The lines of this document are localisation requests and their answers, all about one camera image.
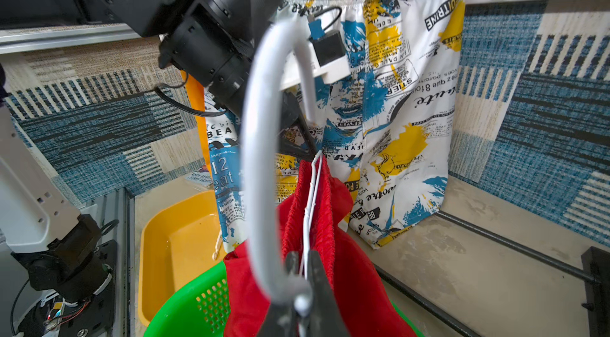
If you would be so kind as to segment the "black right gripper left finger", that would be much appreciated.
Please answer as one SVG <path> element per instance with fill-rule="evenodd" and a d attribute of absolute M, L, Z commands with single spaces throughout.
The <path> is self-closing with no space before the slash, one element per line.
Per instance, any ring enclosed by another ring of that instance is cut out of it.
<path fill-rule="evenodd" d="M 287 254 L 284 260 L 286 273 L 297 273 L 300 266 L 300 256 L 297 251 Z M 259 332 L 258 337 L 296 337 L 298 336 L 298 316 L 293 305 L 271 304 Z"/>

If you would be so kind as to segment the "white blue patterned shorts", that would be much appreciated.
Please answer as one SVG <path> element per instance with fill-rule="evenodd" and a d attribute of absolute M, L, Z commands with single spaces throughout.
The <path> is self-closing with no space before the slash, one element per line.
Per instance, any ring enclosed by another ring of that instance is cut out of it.
<path fill-rule="evenodd" d="M 351 74 L 318 83 L 312 132 L 354 199 L 349 227 L 379 249 L 440 210 L 465 0 L 284 0 L 278 16 L 321 15 Z"/>

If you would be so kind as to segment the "red shorts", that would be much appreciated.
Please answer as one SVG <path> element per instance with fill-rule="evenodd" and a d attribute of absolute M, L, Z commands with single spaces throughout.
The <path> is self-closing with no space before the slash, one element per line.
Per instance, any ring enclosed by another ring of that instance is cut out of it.
<path fill-rule="evenodd" d="M 413 336 L 415 330 L 395 310 L 383 281 L 364 251 L 339 222 L 354 201 L 347 187 L 322 162 L 312 217 L 310 243 L 322 262 L 342 320 L 352 336 Z M 259 332 L 269 300 L 257 286 L 249 266 L 246 243 L 223 259 L 227 270 L 230 316 L 226 336 L 254 336 Z"/>

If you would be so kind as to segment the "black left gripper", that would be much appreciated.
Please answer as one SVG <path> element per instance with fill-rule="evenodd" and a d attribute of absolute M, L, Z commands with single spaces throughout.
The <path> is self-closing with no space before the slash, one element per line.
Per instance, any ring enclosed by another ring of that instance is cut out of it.
<path fill-rule="evenodd" d="M 318 152 L 315 140 L 293 93 L 284 92 L 281 108 L 279 154 L 312 161 Z"/>

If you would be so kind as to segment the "white plastic hanger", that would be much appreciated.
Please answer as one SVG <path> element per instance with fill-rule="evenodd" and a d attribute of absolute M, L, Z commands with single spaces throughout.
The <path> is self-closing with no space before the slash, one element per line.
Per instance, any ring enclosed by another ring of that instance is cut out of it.
<path fill-rule="evenodd" d="M 276 213 L 276 153 L 281 130 L 282 82 L 290 55 L 300 75 L 306 116 L 315 115 L 315 85 L 305 18 L 284 19 L 265 32 L 254 57 L 244 101 L 241 130 L 243 201 L 246 207 L 246 246 L 252 275 L 260 291 L 276 306 L 297 316 L 279 316 L 288 333 L 317 336 L 314 288 L 306 275 L 284 268 Z"/>

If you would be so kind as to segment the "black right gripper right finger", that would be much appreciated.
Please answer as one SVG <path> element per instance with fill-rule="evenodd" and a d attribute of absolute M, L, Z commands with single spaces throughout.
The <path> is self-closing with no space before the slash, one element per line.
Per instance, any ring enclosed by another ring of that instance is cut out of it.
<path fill-rule="evenodd" d="M 308 252 L 308 281 L 312 287 L 312 306 L 308 333 L 313 337 L 348 337 L 349 331 L 339 311 L 335 294 L 317 251 Z"/>

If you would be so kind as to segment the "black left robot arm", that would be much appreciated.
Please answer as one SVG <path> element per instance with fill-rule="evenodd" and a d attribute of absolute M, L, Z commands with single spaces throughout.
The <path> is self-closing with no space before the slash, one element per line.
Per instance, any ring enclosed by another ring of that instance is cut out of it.
<path fill-rule="evenodd" d="M 1 28 L 125 24 L 132 40 L 1 53 L 1 229 L 34 289 L 81 302 L 118 277 L 81 208 L 141 192 L 202 162 L 186 72 L 215 102 L 202 118 L 241 116 L 253 44 L 282 0 L 1 0 Z"/>

